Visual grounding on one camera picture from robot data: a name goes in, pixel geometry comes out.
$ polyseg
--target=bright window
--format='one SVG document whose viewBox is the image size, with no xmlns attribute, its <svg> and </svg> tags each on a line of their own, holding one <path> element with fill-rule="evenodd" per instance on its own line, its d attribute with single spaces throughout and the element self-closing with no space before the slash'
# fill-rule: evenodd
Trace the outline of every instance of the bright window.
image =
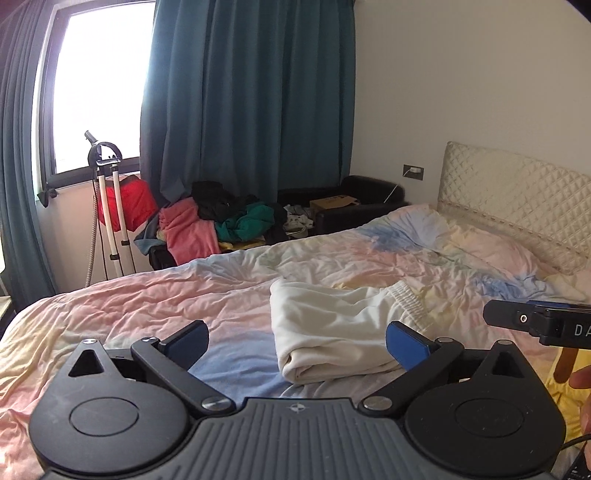
<svg viewBox="0 0 591 480">
<path fill-rule="evenodd" d="M 51 187 L 89 179 L 86 130 L 115 143 L 137 169 L 155 3 L 114 1 L 70 7 L 56 17 L 41 127 L 44 176 Z"/>
</svg>

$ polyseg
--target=electrical outlet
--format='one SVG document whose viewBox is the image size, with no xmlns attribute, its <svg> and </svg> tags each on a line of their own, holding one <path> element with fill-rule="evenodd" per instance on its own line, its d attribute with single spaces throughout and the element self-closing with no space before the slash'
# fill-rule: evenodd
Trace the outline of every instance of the electrical outlet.
<svg viewBox="0 0 591 480">
<path fill-rule="evenodd" d="M 422 180 L 424 175 L 424 167 L 415 167 L 414 165 L 404 165 L 402 167 L 402 176 L 408 179 Z"/>
</svg>

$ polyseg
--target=wrinkled bedding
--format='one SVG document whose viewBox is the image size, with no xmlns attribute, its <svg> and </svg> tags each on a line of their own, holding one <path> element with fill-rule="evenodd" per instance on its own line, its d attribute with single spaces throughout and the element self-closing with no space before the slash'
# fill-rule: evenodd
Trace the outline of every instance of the wrinkled bedding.
<svg viewBox="0 0 591 480">
<path fill-rule="evenodd" d="M 165 338 L 195 319 L 210 348 L 191 373 L 240 402 L 247 396 L 334 397 L 354 401 L 402 371 L 295 386 L 282 378 L 271 332 L 269 289 L 278 278 L 337 288 L 386 287 L 404 280 L 427 312 L 415 328 L 452 336 L 467 348 L 515 341 L 545 377 L 556 350 L 521 332 L 489 327 L 491 298 L 589 302 L 591 272 L 565 277 L 513 240 L 447 220 L 426 205 L 390 213 L 358 229 L 236 251 L 141 273 L 40 300 L 21 312 L 0 342 L 0 478 L 41 474 L 27 437 L 38 399 L 84 338 L 125 348 Z"/>
</svg>

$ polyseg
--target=quilted headboard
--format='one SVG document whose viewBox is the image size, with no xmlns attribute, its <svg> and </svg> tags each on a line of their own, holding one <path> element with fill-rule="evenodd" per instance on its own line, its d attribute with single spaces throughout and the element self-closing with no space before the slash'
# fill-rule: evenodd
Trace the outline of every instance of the quilted headboard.
<svg viewBox="0 0 591 480">
<path fill-rule="evenodd" d="M 437 209 L 511 236 L 563 273 L 591 257 L 591 178 L 566 168 L 449 142 Z"/>
</svg>

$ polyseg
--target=pink towel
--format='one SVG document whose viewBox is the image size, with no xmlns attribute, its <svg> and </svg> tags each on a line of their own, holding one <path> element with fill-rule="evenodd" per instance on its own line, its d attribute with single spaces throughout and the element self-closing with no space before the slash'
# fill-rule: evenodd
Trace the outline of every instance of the pink towel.
<svg viewBox="0 0 591 480">
<path fill-rule="evenodd" d="M 220 253 L 212 220 L 201 220 L 191 197 L 160 210 L 160 229 L 177 265 Z"/>
</svg>

